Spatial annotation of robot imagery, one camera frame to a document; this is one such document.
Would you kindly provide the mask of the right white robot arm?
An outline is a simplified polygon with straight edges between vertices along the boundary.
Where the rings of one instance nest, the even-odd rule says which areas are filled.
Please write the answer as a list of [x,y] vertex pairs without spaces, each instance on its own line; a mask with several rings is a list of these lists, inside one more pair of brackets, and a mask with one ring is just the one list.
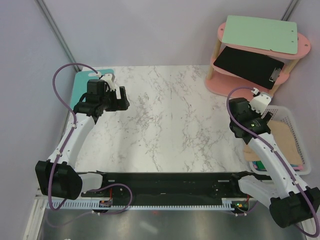
[[254,111],[243,97],[228,99],[226,106],[231,131],[255,152],[275,186],[270,188],[253,176],[244,176],[229,184],[230,193],[235,197],[244,193],[254,197],[269,209],[271,217],[281,228],[313,218],[316,231],[312,236],[318,236],[320,190],[309,187],[279,149],[268,126],[273,114]]

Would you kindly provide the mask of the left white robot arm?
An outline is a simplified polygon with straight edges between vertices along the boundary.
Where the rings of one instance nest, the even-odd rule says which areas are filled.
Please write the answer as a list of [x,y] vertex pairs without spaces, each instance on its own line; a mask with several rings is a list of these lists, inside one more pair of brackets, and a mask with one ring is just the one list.
[[106,196],[110,185],[98,173],[77,173],[76,161],[89,133],[105,112],[126,111],[130,106],[126,88],[116,88],[111,79],[91,79],[87,90],[74,106],[73,121],[55,151],[47,160],[39,161],[35,173],[43,195],[67,200],[93,191]]

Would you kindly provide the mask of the beige t shirt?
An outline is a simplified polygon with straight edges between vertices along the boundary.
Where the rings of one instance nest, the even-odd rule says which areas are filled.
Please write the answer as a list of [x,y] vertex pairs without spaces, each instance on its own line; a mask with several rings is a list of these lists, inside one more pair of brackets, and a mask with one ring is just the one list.
[[294,136],[290,127],[281,121],[270,120],[268,127],[274,136],[277,146],[291,165],[303,165]]

